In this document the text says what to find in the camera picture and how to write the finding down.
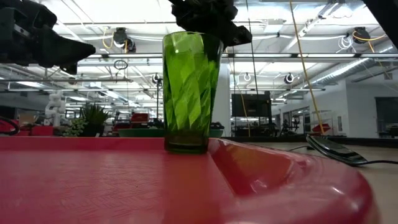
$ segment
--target wall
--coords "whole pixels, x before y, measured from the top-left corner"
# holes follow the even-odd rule
[[[378,138],[375,97],[398,97],[398,87],[381,83],[347,84],[350,137]]]
[[[218,75],[217,92],[213,109],[213,122],[220,122],[225,127],[223,136],[231,135],[231,107],[229,99],[229,68],[227,64],[221,64]]]
[[[323,123],[328,123],[329,126],[333,127],[326,134],[334,135],[347,135],[350,134],[349,119],[348,119],[348,102],[346,92],[346,82],[341,80],[337,85],[326,86],[326,91],[314,92],[315,99],[317,101],[319,111],[330,111],[327,113],[321,113]],[[282,114],[292,110],[300,108],[310,107],[311,122],[317,122],[317,116],[315,111],[311,94],[307,93],[304,95],[304,100],[289,100],[287,105],[278,105],[272,107],[272,114],[280,114],[281,120],[283,121]],[[337,120],[341,116],[343,130],[338,130]]]

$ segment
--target black cable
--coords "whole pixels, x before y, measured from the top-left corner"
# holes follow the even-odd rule
[[[369,164],[378,164],[378,163],[397,164],[397,165],[398,165],[398,161],[384,161],[384,160],[379,160],[379,161],[364,162],[364,163],[360,164],[359,166],[369,165]]]
[[[246,0],[246,8],[248,9],[248,21],[249,21],[249,32],[251,33],[251,23],[250,23],[250,15],[249,15],[249,3],[248,0]],[[259,89],[257,87],[257,74],[256,74],[256,63],[254,61],[254,47],[253,47],[253,41],[250,41],[251,44],[251,56],[253,60],[253,70],[254,70],[254,82],[256,83],[256,93],[257,93],[257,111],[261,111],[260,109],[260,104],[259,104]],[[259,114],[259,126],[261,126],[261,114]]]
[[[234,77],[234,110],[236,112],[236,77],[235,77],[235,48],[232,46],[232,54],[233,54],[233,58],[232,58],[232,64],[234,66],[234,71],[233,71],[233,77]],[[238,124],[236,123],[236,115],[235,115],[235,137],[236,137],[236,133],[238,130]]]
[[[7,134],[12,136],[19,133],[19,126],[10,119],[0,116],[0,121],[5,121],[15,129],[13,131],[0,131],[0,134]]]
[[[294,151],[294,150],[296,150],[296,149],[302,149],[302,148],[308,148],[308,147],[311,147],[311,146],[299,146],[299,147],[295,147],[295,148],[293,148],[293,149],[289,149],[289,150],[287,150],[288,152],[291,152],[291,151]]]

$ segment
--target electrical cord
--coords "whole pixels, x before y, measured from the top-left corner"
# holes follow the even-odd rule
[[[294,150],[297,150],[297,149],[302,149],[302,148],[308,148],[308,147],[311,147],[311,146],[299,146],[299,147],[295,147],[295,148],[293,148],[293,149],[289,149],[289,150],[287,150],[288,152],[291,152],[291,151],[294,151]]]
[[[107,30],[107,29],[108,29],[108,28],[105,27],[105,30],[104,30],[104,37],[105,37],[105,34],[106,34],[106,30]],[[102,39],[102,44],[103,44],[104,47],[106,47],[107,49],[110,49],[110,48],[112,48],[112,46],[113,46],[113,34],[114,34],[114,32],[112,32],[112,40],[111,40],[111,45],[110,45],[110,46],[108,46],[108,45],[105,44],[105,39]]]
[[[19,133],[19,126],[16,123],[14,123],[13,121],[11,121],[10,119],[0,116],[0,121],[4,121],[4,122],[8,123],[14,128],[13,131],[0,131],[0,134],[7,134],[7,135],[12,136],[12,135]]]
[[[234,47],[232,47],[232,54],[235,54]],[[236,79],[235,79],[235,57],[233,57],[232,60],[233,60],[233,66],[234,66],[234,70],[233,70],[234,86],[236,86],[238,88],[238,91],[239,91],[239,93],[241,95],[242,105],[243,105],[243,112],[244,112],[244,116],[246,118],[246,121],[248,122],[249,137],[251,137],[251,135],[250,135],[250,122],[248,120],[248,114],[246,113],[246,107],[244,106],[244,99],[243,99],[242,91],[239,89],[239,86],[236,83]]]
[[[381,39],[381,38],[383,38],[383,37],[386,36],[386,34],[384,34],[384,35],[382,35],[382,36],[380,36],[380,37],[376,37],[376,38],[373,38],[373,39],[364,39],[364,38],[360,38],[360,37],[355,36],[356,33],[357,33],[356,31],[353,32],[353,37],[355,37],[355,38],[358,39],[358,40],[363,40],[363,41],[374,41],[374,40],[379,40],[379,39]]]
[[[249,13],[248,0],[246,0],[246,9],[248,10],[249,32],[251,33],[251,22],[250,22],[250,13]],[[256,84],[256,93],[257,93],[257,102],[256,102],[256,104],[257,104],[257,107],[258,107],[259,106],[259,89],[258,89],[258,86],[257,86],[256,62],[254,61],[253,41],[250,41],[250,45],[251,45],[251,56],[252,56],[253,70],[254,70],[254,82]],[[259,115],[259,126],[261,126],[261,116],[260,115]]]
[[[398,161],[385,161],[385,160],[378,160],[378,161],[369,161],[369,162],[364,162],[364,163],[360,164],[359,166],[363,166],[363,165],[369,165],[369,164],[380,164],[380,163],[385,163],[385,164],[397,164],[397,165],[398,165]]]
[[[320,116],[320,114],[319,114],[319,111],[318,111],[317,101],[316,101],[315,95],[313,94],[313,91],[312,91],[312,85],[311,85],[311,83],[310,83],[310,80],[308,79],[307,69],[305,68],[305,62],[304,62],[304,57],[303,57],[303,50],[302,50],[302,48],[301,48],[301,41],[300,41],[300,38],[299,38],[299,31],[298,31],[298,29],[297,29],[297,23],[296,23],[296,19],[295,19],[295,17],[294,17],[293,0],[289,0],[289,4],[290,4],[290,11],[291,11],[291,13],[292,13],[292,19],[293,19],[293,23],[294,23],[294,31],[295,31],[296,38],[297,38],[298,49],[299,49],[300,55],[301,55],[300,58],[301,58],[301,63],[302,63],[302,65],[303,65],[303,71],[304,71],[305,79],[306,79],[306,81],[307,81],[308,88],[310,89],[311,98],[312,98],[312,101],[313,101],[313,106],[314,106],[314,109],[315,109],[315,113],[317,114],[319,126],[320,126],[320,128],[321,128],[321,134],[324,135],[324,134],[325,134],[325,130],[323,129],[322,118],[321,118],[321,116]]]

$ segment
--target ceiling duct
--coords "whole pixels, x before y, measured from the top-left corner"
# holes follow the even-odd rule
[[[393,47],[391,41],[379,44],[374,50],[377,53],[396,52],[396,49]],[[317,75],[311,81],[312,83],[327,85],[361,72],[366,68],[374,67],[376,64],[377,62],[373,58],[361,58],[350,63],[342,63],[334,66],[333,68]]]

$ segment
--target green textured tumbler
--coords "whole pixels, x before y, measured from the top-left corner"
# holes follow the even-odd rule
[[[163,39],[165,148],[170,152],[207,151],[223,43],[195,32]]]

